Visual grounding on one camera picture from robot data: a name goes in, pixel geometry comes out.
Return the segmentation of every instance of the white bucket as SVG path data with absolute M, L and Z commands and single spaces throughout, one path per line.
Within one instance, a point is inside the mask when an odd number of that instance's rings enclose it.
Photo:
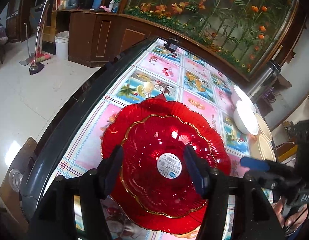
M 59 59 L 68 59 L 69 31 L 56 34 L 55 42 L 56 56 Z

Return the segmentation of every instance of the white tiled floor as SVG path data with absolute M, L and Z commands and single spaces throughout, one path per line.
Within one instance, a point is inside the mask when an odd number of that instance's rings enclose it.
M 33 51 L 34 36 L 29 43 Z M 27 58 L 26 42 L 9 43 L 5 48 L 6 57 L 0 64 L 0 186 L 27 138 L 38 142 L 60 108 L 98 70 L 52 55 L 43 62 L 41 72 L 30 76 L 29 65 L 19 64 Z

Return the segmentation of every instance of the red glass bowl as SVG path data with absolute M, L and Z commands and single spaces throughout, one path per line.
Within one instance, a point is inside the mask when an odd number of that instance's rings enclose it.
M 148 212 L 179 218 L 205 205 L 183 159 L 187 144 L 211 167 L 217 167 L 208 141 L 178 117 L 153 114 L 128 128 L 122 143 L 121 181 Z
M 211 152 L 217 161 L 217 168 L 225 174 L 230 173 L 230 159 L 225 152 L 220 135 L 212 129 L 200 114 L 191 111 L 184 104 L 176 101 L 166 101 L 159 98 L 149 98 L 139 104 L 123 108 L 104 133 L 102 142 L 103 158 L 108 158 L 116 145 L 121 144 L 127 129 L 134 123 L 156 114 L 159 116 L 174 115 L 183 122 L 193 124 L 199 133 L 207 139 Z M 122 206 L 124 212 L 136 224 L 143 228 L 159 230 L 172 234 L 185 234 L 198 227 L 203 219 L 205 207 L 179 219 L 158 216 L 147 212 L 124 188 L 118 179 L 111 194 L 112 198 Z

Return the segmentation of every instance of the mop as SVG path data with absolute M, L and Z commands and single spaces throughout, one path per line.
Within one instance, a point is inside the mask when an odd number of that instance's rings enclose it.
M 37 37 L 36 37 L 36 41 L 35 41 L 35 55 L 34 55 L 34 59 L 33 62 L 29 68 L 29 72 L 30 75 L 36 74 L 38 72 L 40 72 L 43 68 L 44 68 L 44 64 L 43 63 L 39 63 L 42 62 L 44 60 L 47 60 L 50 58 L 50 54 L 43 54 L 41 52 L 41 42 L 42 42 L 42 30 L 43 30 L 43 26 L 45 23 L 45 20 L 47 18 L 47 13 L 48 13 L 48 8 L 49 8 L 49 4 L 50 4 L 51 0 L 46 0 L 43 6 L 43 10 L 42 10 L 42 14 L 40 17 L 40 21 L 39 21 L 39 25 L 37 27 Z
M 25 35 L 26 35 L 26 38 L 27 38 L 27 45 L 28 45 L 28 58 L 25 59 L 25 60 L 19 61 L 19 63 L 20 63 L 22 66 L 27 66 L 30 62 L 33 61 L 34 54 L 31 53 L 31 56 L 30 56 L 29 41 L 28 41 L 28 25 L 27 25 L 26 23 L 24 23 L 24 25 L 25 25 Z

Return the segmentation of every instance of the aquarium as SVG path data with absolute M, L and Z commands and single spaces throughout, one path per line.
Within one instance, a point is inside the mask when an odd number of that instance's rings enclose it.
M 178 31 L 250 75 L 280 38 L 297 0 L 129 0 L 126 14 Z

